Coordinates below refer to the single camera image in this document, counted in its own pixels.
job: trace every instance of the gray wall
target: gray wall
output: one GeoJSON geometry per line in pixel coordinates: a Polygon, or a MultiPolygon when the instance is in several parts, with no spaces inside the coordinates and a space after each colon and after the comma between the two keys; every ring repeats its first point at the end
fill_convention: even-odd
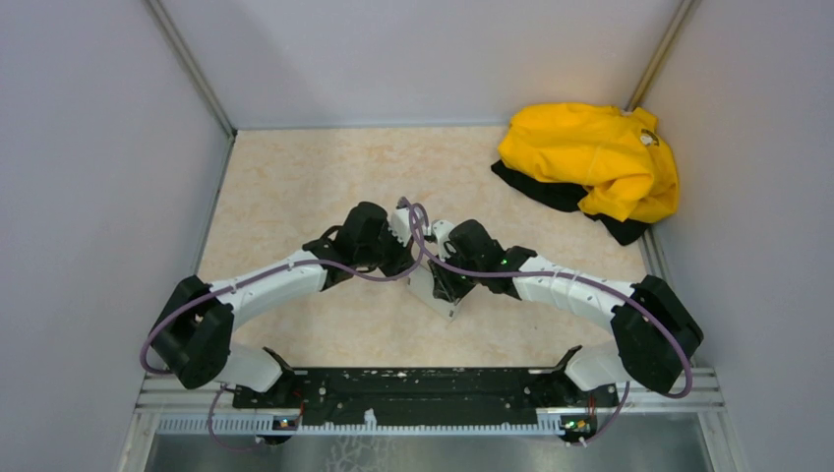
{"type": "Polygon", "coordinates": [[[241,129],[625,105],[678,0],[165,0],[241,129]]]}
{"type": "Polygon", "coordinates": [[[750,469],[831,470],[834,3],[705,1],[649,94],[676,154],[658,230],[750,469]]]}
{"type": "Polygon", "coordinates": [[[139,0],[0,6],[0,457],[117,464],[225,138],[139,0]]]}

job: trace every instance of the yellow jacket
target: yellow jacket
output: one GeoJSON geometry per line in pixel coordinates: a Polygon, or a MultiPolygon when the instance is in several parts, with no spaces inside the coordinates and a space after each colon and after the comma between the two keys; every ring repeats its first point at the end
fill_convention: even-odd
{"type": "Polygon", "coordinates": [[[587,214],[654,223],[678,209],[672,150],[657,118],[637,108],[559,103],[528,106],[512,117],[498,147],[510,169],[539,182],[585,186],[587,214]]]}

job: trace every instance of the pile of clothes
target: pile of clothes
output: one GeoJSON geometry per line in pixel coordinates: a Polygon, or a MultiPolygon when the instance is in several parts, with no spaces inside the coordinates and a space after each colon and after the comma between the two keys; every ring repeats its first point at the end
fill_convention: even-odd
{"type": "Polygon", "coordinates": [[[678,209],[672,150],[637,108],[534,105],[512,117],[492,170],[527,197],[602,221],[622,245],[678,209]]]}

